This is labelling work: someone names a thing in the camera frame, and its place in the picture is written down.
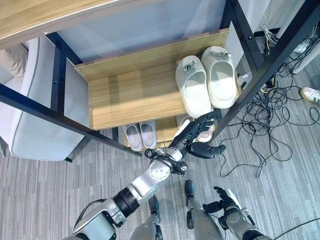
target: wooden shelf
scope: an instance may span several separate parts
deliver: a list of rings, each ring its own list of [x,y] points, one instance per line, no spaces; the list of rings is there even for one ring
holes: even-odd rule
[[[210,46],[224,47],[228,29],[75,66],[88,81],[90,128],[100,130],[186,112],[176,67]]]
[[[168,145],[172,142],[175,133],[178,130],[177,119],[176,117],[167,117],[164,119],[157,119],[155,121],[155,128],[156,128],[156,142],[157,142],[155,149],[168,147]],[[123,138],[124,138],[124,144],[127,147],[130,147],[125,135],[123,135]]]
[[[0,49],[159,0],[1,0]]]
[[[89,82],[90,128],[139,123],[186,112],[175,63]]]

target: gray chair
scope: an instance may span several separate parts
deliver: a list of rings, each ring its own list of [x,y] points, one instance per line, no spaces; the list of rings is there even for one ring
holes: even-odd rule
[[[4,85],[50,108],[55,46],[45,36],[27,45],[23,79],[13,77]],[[88,83],[67,60],[65,116],[88,127],[88,99]],[[15,157],[62,161],[84,136],[0,102],[0,137]]]

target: gray carpet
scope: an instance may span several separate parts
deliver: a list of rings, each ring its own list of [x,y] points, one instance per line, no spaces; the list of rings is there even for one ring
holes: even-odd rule
[[[320,56],[293,83],[320,89]],[[283,86],[290,78],[279,79]],[[292,97],[299,97],[294,92]],[[291,121],[310,123],[309,108],[319,106],[289,101]],[[213,144],[235,136],[238,126],[225,129]],[[109,136],[110,131],[103,131]],[[156,193],[160,203],[161,228],[165,240],[193,240],[194,232],[186,228],[183,184],[195,182],[196,198],[202,203],[218,200],[213,186],[230,188],[246,206],[257,226],[271,238],[303,222],[320,217],[320,126],[285,124],[274,135],[290,145],[293,157],[287,162],[270,159],[260,178],[255,169],[237,168],[222,178],[219,171],[223,158],[199,159],[188,155],[189,169],[185,176],[173,175],[166,187]],[[249,145],[250,136],[242,132],[236,140],[226,142],[226,174],[237,164],[256,164],[257,156]],[[268,140],[259,137],[254,146],[268,153]],[[0,239],[61,240],[73,228],[83,207],[99,198],[113,197],[136,176],[143,173],[149,161],[123,153],[95,140],[85,138],[73,151],[73,163],[44,162],[12,157],[0,158]],[[288,149],[281,147],[277,157],[286,158]],[[128,240],[134,228],[149,216],[147,205],[131,215],[117,229],[120,240]],[[313,222],[283,236],[282,240],[318,240],[320,222]],[[227,232],[227,239],[235,239]]]

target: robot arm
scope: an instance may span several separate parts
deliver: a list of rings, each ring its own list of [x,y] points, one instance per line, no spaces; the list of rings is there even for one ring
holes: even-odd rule
[[[114,240],[115,227],[124,224],[141,204],[148,201],[156,190],[165,185],[170,174],[183,175],[188,165],[182,161],[187,153],[202,158],[214,158],[226,147],[211,147],[204,143],[193,143],[202,131],[214,124],[210,119],[216,113],[210,112],[190,122],[169,145],[169,154],[154,153],[148,157],[151,162],[147,170],[128,184],[113,198],[108,198],[92,212],[84,216],[73,229],[71,237],[64,240]]]
[[[229,189],[225,191],[217,186],[214,189],[221,200],[204,204],[202,207],[207,213],[224,210],[223,216],[219,217],[219,223],[224,230],[230,229],[239,240],[272,240],[255,227],[247,208],[240,207],[236,196]]]

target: white sneaker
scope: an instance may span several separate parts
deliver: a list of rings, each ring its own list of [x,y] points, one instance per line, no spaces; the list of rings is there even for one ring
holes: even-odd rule
[[[301,89],[300,94],[305,100],[320,104],[320,90],[315,90],[310,87],[304,87]]]
[[[133,151],[141,151],[143,147],[143,142],[141,138],[139,124],[136,123],[124,126],[124,133],[126,139],[128,139],[130,148]]]
[[[206,85],[211,104],[218,109],[230,108],[237,98],[235,69],[231,54],[223,47],[208,47],[201,62],[206,72]]]
[[[210,112],[206,71],[199,58],[187,56],[182,59],[176,68],[175,80],[185,110],[191,117],[198,118]]]
[[[157,144],[156,121],[144,121],[139,125],[144,147],[154,149]]]

